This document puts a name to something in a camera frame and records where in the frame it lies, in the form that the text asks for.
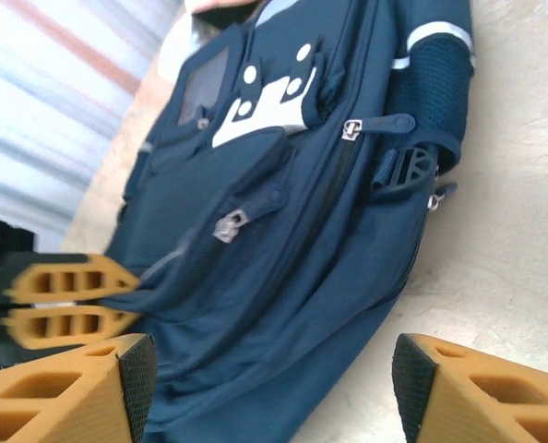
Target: wall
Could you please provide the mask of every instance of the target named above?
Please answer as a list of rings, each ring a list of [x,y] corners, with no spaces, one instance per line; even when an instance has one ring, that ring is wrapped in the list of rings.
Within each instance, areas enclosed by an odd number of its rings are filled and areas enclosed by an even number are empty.
[[[58,250],[181,0],[0,0],[0,219]]]

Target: zipper pull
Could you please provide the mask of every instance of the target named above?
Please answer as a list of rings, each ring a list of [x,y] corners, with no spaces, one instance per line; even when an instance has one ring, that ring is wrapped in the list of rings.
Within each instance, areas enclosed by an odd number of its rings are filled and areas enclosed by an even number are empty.
[[[428,209],[431,212],[437,210],[438,206],[440,206],[440,202],[446,197],[454,194],[458,188],[459,185],[457,185],[455,182],[446,183],[445,185],[438,187],[428,200]]]
[[[213,235],[223,243],[231,243],[242,226],[286,206],[288,193],[274,187],[247,200],[240,208],[217,221]]]
[[[341,137],[354,141],[361,133],[409,134],[415,128],[415,118],[409,114],[392,114],[347,120]]]

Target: backpack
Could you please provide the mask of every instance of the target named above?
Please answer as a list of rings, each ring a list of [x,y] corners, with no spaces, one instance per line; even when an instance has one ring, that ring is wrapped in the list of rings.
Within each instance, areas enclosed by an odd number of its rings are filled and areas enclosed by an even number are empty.
[[[292,438],[454,188],[471,35],[468,1],[272,0],[185,62],[105,252],[158,349],[144,441]]]

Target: floor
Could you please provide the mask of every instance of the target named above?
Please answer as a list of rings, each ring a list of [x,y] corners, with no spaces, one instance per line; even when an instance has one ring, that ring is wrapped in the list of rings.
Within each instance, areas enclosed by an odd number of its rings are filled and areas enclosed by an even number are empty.
[[[474,0],[473,16],[468,135],[448,177],[459,191],[431,215],[407,291],[292,443],[404,442],[390,380],[401,332],[548,371],[548,0]],[[171,89],[151,76],[65,250],[100,250],[112,231],[122,183]]]

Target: white floor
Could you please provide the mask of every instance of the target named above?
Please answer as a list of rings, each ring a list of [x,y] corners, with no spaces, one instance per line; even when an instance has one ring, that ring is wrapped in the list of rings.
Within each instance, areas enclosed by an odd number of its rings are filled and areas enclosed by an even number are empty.
[[[401,443],[401,332],[548,371],[548,0],[474,0],[477,71],[459,191],[432,214],[409,290],[293,443]]]

